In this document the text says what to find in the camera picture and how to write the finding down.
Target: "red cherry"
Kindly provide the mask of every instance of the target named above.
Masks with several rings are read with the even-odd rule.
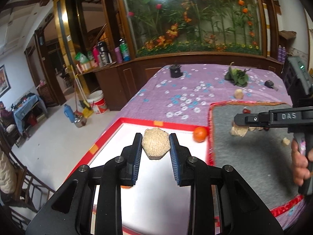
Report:
[[[251,110],[243,109],[242,113],[243,113],[243,114],[250,114],[250,113],[251,113]]]
[[[156,5],[156,9],[157,9],[157,10],[162,9],[162,4],[158,3],[158,4]]]

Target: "wooden counter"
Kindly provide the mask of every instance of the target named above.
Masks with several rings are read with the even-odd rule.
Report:
[[[95,73],[105,101],[110,110],[121,110],[124,105],[162,67],[169,64],[226,64],[270,70],[281,76],[283,64],[272,58],[232,52],[187,52],[141,57],[114,64],[96,67],[86,73]]]

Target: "yellow tape piece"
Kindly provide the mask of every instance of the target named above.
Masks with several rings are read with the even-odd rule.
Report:
[[[162,127],[163,126],[163,122],[162,121],[153,121],[153,125],[154,126],[160,126],[160,127]]]
[[[89,152],[94,155],[95,152],[97,152],[99,150],[98,146],[96,144],[94,144],[90,149]]]

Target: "blue tablecloth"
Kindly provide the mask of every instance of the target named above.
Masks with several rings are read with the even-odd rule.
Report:
[[[46,106],[44,105],[43,100],[37,95],[28,97],[27,100],[23,103],[23,105],[13,112],[16,126],[18,127],[18,131],[21,134],[23,133],[24,130],[23,118],[24,116],[27,115],[28,112],[32,110],[32,107],[36,102],[39,102],[38,105],[43,110],[45,116],[48,117],[47,109]]]

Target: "gray mat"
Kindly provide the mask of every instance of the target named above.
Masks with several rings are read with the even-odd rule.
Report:
[[[298,194],[291,171],[291,147],[281,144],[292,140],[286,128],[248,131],[244,137],[231,136],[231,121],[244,106],[225,105],[213,109],[215,164],[232,165],[248,182],[269,209],[284,205]],[[290,108],[289,105],[250,106],[252,113]]]

